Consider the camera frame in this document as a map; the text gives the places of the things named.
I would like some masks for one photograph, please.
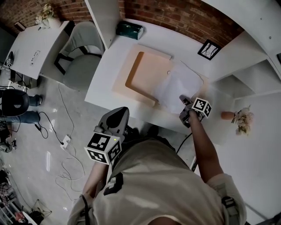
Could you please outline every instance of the sheet of paper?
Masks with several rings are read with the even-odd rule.
[[[155,88],[152,95],[170,113],[180,114],[184,109],[180,95],[191,98],[202,85],[203,80],[200,76],[179,62],[175,64],[169,76]]]

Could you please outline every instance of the black picture frame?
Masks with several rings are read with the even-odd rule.
[[[208,44],[210,44],[209,46],[214,46],[214,47],[216,47],[216,49],[217,49],[217,50],[211,55],[211,57],[208,57],[208,56],[202,54],[202,53],[206,50],[205,47],[206,47]],[[218,54],[218,52],[219,52],[220,50],[221,50],[221,46],[219,46],[218,44],[216,44],[216,43],[212,42],[211,40],[207,39],[207,41],[203,44],[203,46],[202,46],[202,47],[200,48],[200,50],[198,51],[198,55],[200,55],[200,56],[202,56],[202,57],[204,57],[204,58],[206,58],[206,59],[208,59],[208,60],[211,60],[212,58],[215,57],[216,54]]]

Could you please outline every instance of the floor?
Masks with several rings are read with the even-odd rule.
[[[0,85],[8,85],[9,75],[2,72],[0,76]],[[46,127],[49,137],[44,139],[41,133],[33,124],[20,124],[19,131],[13,133],[13,138],[16,138],[17,149],[10,153],[0,153],[1,159],[4,161],[7,169],[12,175],[12,183],[16,183],[18,189],[24,198],[21,198],[15,185],[19,201],[26,209],[39,199],[46,207],[48,207],[52,214],[43,221],[42,224],[56,224],[64,225],[72,208],[72,200],[77,198],[80,194],[86,179],[90,173],[93,165],[85,150],[84,146],[92,137],[94,127],[98,124],[100,118],[109,110],[101,108],[97,105],[92,105],[84,101],[86,93],[81,93],[71,90],[64,85],[60,85],[62,97],[65,105],[74,123],[74,131],[71,135],[71,145],[67,147],[67,151],[74,154],[76,149],[77,159],[82,163],[85,170],[83,170],[77,160],[69,158],[69,153],[60,148],[60,143],[55,137],[54,131],[44,115],[41,115],[41,125]],[[52,80],[42,79],[37,88],[28,90],[28,94],[33,96],[35,94],[42,94],[44,97],[42,105],[39,107],[30,107],[29,110],[36,110],[38,112],[45,112],[58,134],[58,138],[62,140],[65,135],[72,131],[72,123],[69,119],[65,107],[62,103],[61,96],[58,91],[58,83]],[[129,119],[129,126],[137,127],[139,130],[150,126],[142,121],[134,118]],[[13,129],[17,129],[18,124],[13,124]],[[177,149],[183,139],[184,134],[179,134],[164,128],[160,128],[159,135],[169,140],[170,144]],[[187,165],[191,165],[194,158],[194,149],[192,139],[189,138],[182,146],[179,155],[186,161]],[[72,179],[81,179],[72,182],[72,189],[70,181],[57,177],[66,174],[61,164],[71,175]]]

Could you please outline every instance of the black chair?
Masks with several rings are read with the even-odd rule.
[[[2,91],[2,115],[20,116],[29,107],[29,96],[26,92],[16,89]]]

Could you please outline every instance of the white cable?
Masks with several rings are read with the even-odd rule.
[[[60,83],[58,83],[58,91],[59,91],[59,93],[60,93],[60,95],[61,95]],[[65,106],[65,102],[63,101],[62,95],[61,95],[61,100],[62,100],[63,105]],[[72,121],[72,119],[71,119],[71,117],[70,117],[70,115],[69,115],[69,113],[68,113],[68,111],[67,111],[66,106],[65,106],[65,110],[66,110],[67,115],[69,116],[69,118],[70,118],[70,120],[71,120],[71,122],[72,122],[72,131],[71,131],[71,134],[70,134],[70,136],[69,136],[69,137],[71,137],[71,135],[72,135],[72,133],[73,133],[73,130],[74,130],[74,123],[73,123],[73,121]]]
[[[74,155],[72,155],[70,152],[68,152],[68,151],[65,150],[65,151],[72,157],[72,158],[66,158],[66,159],[67,159],[67,160],[76,159],[76,160],[80,163],[80,165],[81,165],[81,167],[82,167],[83,176],[80,177],[80,178],[78,178],[78,179],[72,179],[70,173],[69,173],[69,172],[67,171],[67,169],[64,167],[64,160],[63,160],[63,161],[61,162],[61,167],[66,171],[66,173],[63,172],[61,176],[60,176],[60,175],[57,175],[56,178],[55,178],[55,183],[65,191],[65,193],[67,194],[68,198],[73,202],[73,200],[70,198],[70,196],[69,196],[68,192],[66,191],[66,189],[63,188],[62,186],[60,186],[60,185],[57,183],[57,178],[62,178],[62,179],[66,179],[66,180],[70,181],[70,189],[71,189],[72,191],[74,191],[74,192],[82,192],[82,191],[78,191],[78,190],[73,189],[73,188],[72,188],[72,182],[82,179],[82,178],[85,176],[85,170],[84,170],[84,167],[83,167],[82,163],[80,162],[80,160],[77,159],[77,157],[76,157],[76,149],[74,148],[74,146],[72,146],[71,144],[68,144],[68,145],[70,145],[71,147],[73,147],[73,149],[74,149]]]

